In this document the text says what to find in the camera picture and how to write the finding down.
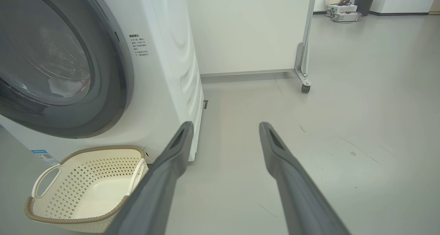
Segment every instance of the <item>gray floor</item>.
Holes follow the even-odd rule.
[[[204,79],[198,153],[176,186],[167,235],[287,234],[260,121],[352,234],[438,234],[439,27],[435,15],[351,24],[315,15],[309,94],[292,74]],[[4,129],[0,146],[0,233],[75,234],[26,219],[24,201],[46,166]]]

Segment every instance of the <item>black caster wheel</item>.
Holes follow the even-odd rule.
[[[301,87],[301,92],[302,93],[308,93],[309,91],[310,91],[310,86],[303,85]]]

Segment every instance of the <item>basket rim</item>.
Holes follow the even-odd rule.
[[[94,152],[94,151],[108,150],[108,149],[135,149],[141,154],[141,158],[145,159],[145,154],[139,146],[124,146],[124,145],[97,146],[97,147],[90,147],[87,149],[78,150],[78,151],[72,153],[71,155],[65,157],[60,162],[60,165],[63,165],[68,160],[70,160],[71,158],[73,158],[79,154],[83,154],[83,153],[87,153],[87,152]],[[55,219],[55,218],[45,218],[45,217],[35,215],[33,213],[33,204],[35,202],[35,199],[31,196],[28,197],[28,199],[26,200],[24,211],[25,211],[25,215],[33,221],[49,223],[49,224],[85,224],[85,223],[93,223],[93,222],[103,221],[103,220],[110,218],[111,216],[115,215],[124,206],[124,204],[127,202],[128,199],[129,199],[129,196],[127,196],[127,195],[124,196],[122,198],[121,202],[119,202],[119,204],[116,205],[115,208],[113,208],[110,212],[108,212],[104,215],[97,216],[97,217],[90,217],[90,218],[82,218],[82,219]]]

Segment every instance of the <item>basket hole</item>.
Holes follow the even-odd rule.
[[[55,168],[51,172],[49,172],[40,182],[38,185],[38,188],[36,189],[37,196],[41,196],[46,189],[49,187],[52,180],[55,179],[56,175],[58,174],[59,169]]]

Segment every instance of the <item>black trash can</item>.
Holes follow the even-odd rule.
[[[355,0],[355,5],[358,6],[358,12],[360,12],[364,17],[370,12],[371,4],[373,0]]]

